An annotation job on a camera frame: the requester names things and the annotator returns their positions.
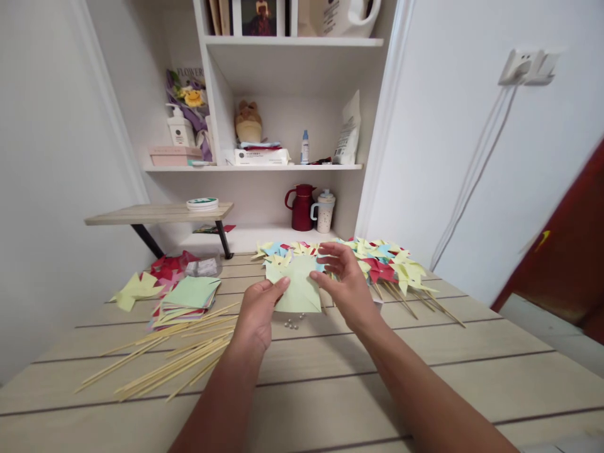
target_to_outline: water bottle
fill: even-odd
[[[310,218],[316,220],[316,230],[319,233],[329,233],[332,227],[333,207],[335,206],[335,196],[329,193],[329,189],[324,189],[323,193],[317,198],[317,203],[310,207]],[[319,207],[319,214],[315,217],[315,206]]]

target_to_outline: red door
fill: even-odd
[[[504,287],[559,318],[604,335],[604,142],[570,188],[541,236]]]

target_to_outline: white lotion bottle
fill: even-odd
[[[170,128],[170,136],[174,146],[195,147],[195,135],[193,134],[193,126],[187,120],[181,108],[176,104],[166,104],[174,107],[174,116],[168,118],[168,127]]]
[[[310,152],[310,146],[308,145],[308,131],[304,129],[304,135],[302,136],[302,151],[300,152],[300,164],[308,165],[308,154]]]
[[[316,230],[319,233],[329,233],[332,227],[333,208],[335,206],[335,196],[329,193],[329,189],[324,189],[323,193],[316,199],[310,207],[310,218],[316,220]],[[319,214],[315,217],[315,206],[319,207]]]

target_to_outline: forearm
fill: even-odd
[[[357,329],[420,452],[516,452],[380,318]]]
[[[235,336],[170,452],[243,450],[264,348]]]

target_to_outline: shelf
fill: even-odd
[[[156,172],[233,172],[233,171],[337,171],[361,170],[363,164],[355,165],[223,165],[220,167],[147,167],[147,173]]]
[[[351,74],[371,67],[383,43],[369,38],[205,39],[235,96],[350,96],[356,88]]]
[[[375,38],[291,38],[288,36],[206,36],[208,46],[382,47]]]
[[[265,242],[326,242],[338,235],[330,233],[319,233],[316,230],[308,232],[297,232],[289,225],[237,225],[234,230],[226,234],[228,246],[231,252],[246,253],[256,251],[256,241]],[[208,254],[221,252],[222,245],[218,235],[192,233],[175,249],[175,253],[188,250],[192,254]]]

